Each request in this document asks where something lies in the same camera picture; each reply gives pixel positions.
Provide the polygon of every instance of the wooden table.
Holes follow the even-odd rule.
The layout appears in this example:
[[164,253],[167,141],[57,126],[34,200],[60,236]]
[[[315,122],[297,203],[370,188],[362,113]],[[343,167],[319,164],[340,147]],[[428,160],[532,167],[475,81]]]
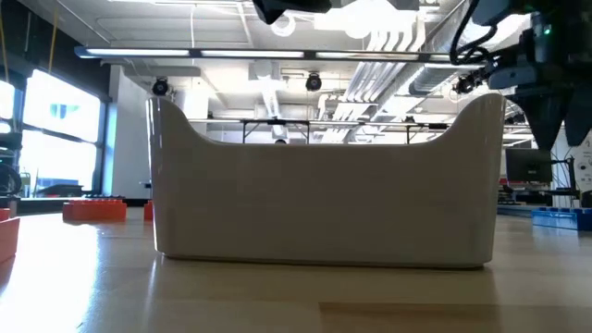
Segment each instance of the wooden table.
[[528,219],[499,217],[485,269],[432,271],[171,261],[129,215],[24,217],[0,332],[592,332],[592,239]]

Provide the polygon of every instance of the window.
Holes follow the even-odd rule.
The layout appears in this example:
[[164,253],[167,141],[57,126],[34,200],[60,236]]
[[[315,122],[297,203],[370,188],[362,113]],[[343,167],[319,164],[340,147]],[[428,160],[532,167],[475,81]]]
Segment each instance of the window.
[[11,119],[15,105],[15,87],[0,81],[0,117]]
[[39,70],[27,80],[20,172],[29,193],[53,185],[93,189],[101,101]]
[[20,169],[31,174],[31,184],[37,184],[37,190],[52,185],[81,185],[86,191],[93,188],[94,145],[24,130],[22,146]]
[[23,122],[96,142],[101,101],[39,70],[27,80]]
[[15,87],[0,81],[0,133],[9,133],[10,125],[7,123],[12,118],[15,106]]

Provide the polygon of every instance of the metal frame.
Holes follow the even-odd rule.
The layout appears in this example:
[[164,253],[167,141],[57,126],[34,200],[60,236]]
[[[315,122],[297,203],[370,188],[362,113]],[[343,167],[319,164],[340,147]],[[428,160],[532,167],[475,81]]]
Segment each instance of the metal frame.
[[[197,122],[197,123],[219,123],[221,121],[216,121],[220,119],[190,119],[190,122]],[[288,126],[294,125],[294,127],[302,134],[304,138],[306,138],[306,144],[310,144],[310,137],[311,137],[311,122],[309,120],[292,120],[292,119],[236,119],[230,122],[234,123],[241,123],[242,124],[242,143],[246,143],[247,137],[251,135],[261,124],[266,124],[269,126]],[[247,132],[247,125],[248,124],[256,124],[251,130]],[[306,126],[306,134],[301,130],[298,125]]]
[[89,143],[94,146],[97,146],[97,144],[98,144],[98,142],[90,142],[90,141],[81,139],[81,138],[74,136],[74,135],[70,135],[70,134],[66,134],[66,133],[62,133],[62,132],[58,132],[58,131],[54,131],[54,130],[50,130],[50,129],[40,128],[40,127],[29,125],[26,123],[22,123],[22,128],[23,128],[23,130],[38,131],[38,132],[41,132],[41,134],[43,134],[43,135],[53,136],[58,139],[67,140],[70,142]]
[[[445,130],[450,127],[446,123],[411,123],[411,122],[375,122],[375,121],[334,121],[334,120],[299,120],[299,119],[236,119],[236,118],[214,118],[214,119],[196,119],[189,118],[190,123],[201,124],[240,124],[262,123],[268,125],[301,124],[305,126],[331,126],[331,127],[358,127],[358,126],[385,126],[405,128],[410,126],[428,127],[432,130]],[[528,125],[505,125],[505,130],[530,130]]]
[[92,174],[92,191],[103,193],[103,166],[105,165],[105,138],[107,128],[107,108],[108,103],[101,101],[101,110],[99,111],[99,130],[98,138],[95,143],[96,157],[94,159],[94,173]]

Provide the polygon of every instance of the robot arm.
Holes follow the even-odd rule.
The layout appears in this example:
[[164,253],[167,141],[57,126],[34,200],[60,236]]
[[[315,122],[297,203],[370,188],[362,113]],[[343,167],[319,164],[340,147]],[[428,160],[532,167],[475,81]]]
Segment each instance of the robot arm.
[[515,87],[506,97],[524,110],[540,149],[552,148],[563,122],[567,142],[581,144],[592,127],[587,110],[592,106],[592,22],[586,19],[592,2],[473,0],[463,22],[472,17],[494,31],[511,14],[531,15],[532,27],[518,44],[490,53],[479,46],[481,39],[461,47],[453,43],[452,63],[487,62],[460,78],[456,91],[469,93],[484,82],[490,89]]
[[274,23],[286,10],[300,10],[312,13],[327,13],[330,0],[253,0],[259,19],[267,24]]

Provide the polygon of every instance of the fluorescent light fixture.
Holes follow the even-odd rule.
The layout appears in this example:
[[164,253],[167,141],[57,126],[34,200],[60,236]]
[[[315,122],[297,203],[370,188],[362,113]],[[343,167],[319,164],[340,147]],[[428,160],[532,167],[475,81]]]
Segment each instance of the fluorescent light fixture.
[[207,0],[107,0],[109,2],[123,2],[123,3],[140,3],[140,4],[166,4],[166,5],[209,5],[215,6],[223,4],[220,1],[207,1]]
[[303,51],[203,50],[202,57],[304,58]]
[[533,140],[535,137],[532,134],[504,134],[505,140]]
[[188,119],[192,123],[206,123],[206,124],[240,124],[239,119]]
[[445,54],[417,54],[403,52],[317,52],[316,57],[319,59],[333,60],[450,63],[450,57]]
[[416,125],[415,123],[396,123],[396,122],[369,122],[367,126],[388,126],[388,127],[407,127]]
[[189,56],[189,50],[181,49],[123,49],[123,48],[89,48],[86,52],[91,56]]
[[364,103],[364,102],[339,102],[340,105],[362,105],[362,106],[378,106],[378,103]]
[[325,125],[325,126],[358,126],[358,121],[311,121],[311,125]]
[[438,69],[480,69],[483,67],[484,64],[476,64],[476,65],[459,65],[455,66],[452,64],[425,64],[425,68],[438,68]]
[[530,130],[528,125],[504,125],[504,129],[506,130]]

